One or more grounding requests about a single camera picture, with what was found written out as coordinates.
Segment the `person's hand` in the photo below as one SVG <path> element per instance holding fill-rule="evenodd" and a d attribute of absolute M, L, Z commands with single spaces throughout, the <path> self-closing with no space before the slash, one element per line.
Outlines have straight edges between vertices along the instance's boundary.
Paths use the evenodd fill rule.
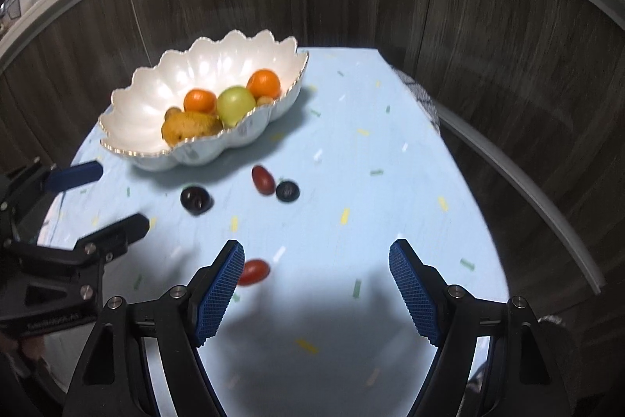
<path fill-rule="evenodd" d="M 45 352 L 45 339 L 26 338 L 15 340 L 1 333 L 1 381 L 17 377 L 25 378 L 36 372 Z"/>

